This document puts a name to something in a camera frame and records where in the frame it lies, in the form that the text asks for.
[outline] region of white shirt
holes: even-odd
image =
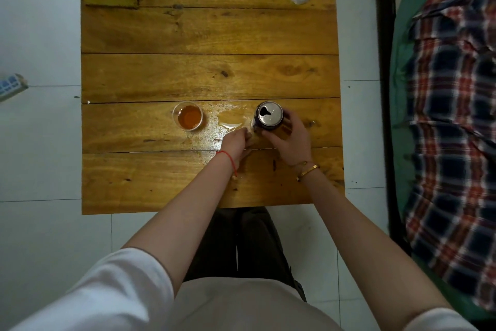
[[[138,249],[100,260],[63,297],[24,320],[26,330],[341,330],[298,293],[275,280],[202,278],[177,298],[164,268]],[[476,331],[458,313],[434,309],[405,331]]]

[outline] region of red and blue plaid cloth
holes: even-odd
[[[496,311],[496,0],[428,0],[409,31],[413,252]]]

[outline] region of soda can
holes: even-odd
[[[274,101],[264,101],[255,109],[254,124],[265,130],[275,130],[281,126],[284,112],[281,106]]]

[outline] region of white sleeve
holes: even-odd
[[[122,249],[100,260],[63,297],[12,331],[163,328],[174,302],[170,281],[150,254]]]
[[[438,308],[414,318],[403,331],[477,331],[477,329],[456,311]]]

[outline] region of clear cup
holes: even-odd
[[[172,119],[184,131],[193,131],[203,123],[203,110],[192,101],[178,103],[172,110]]]

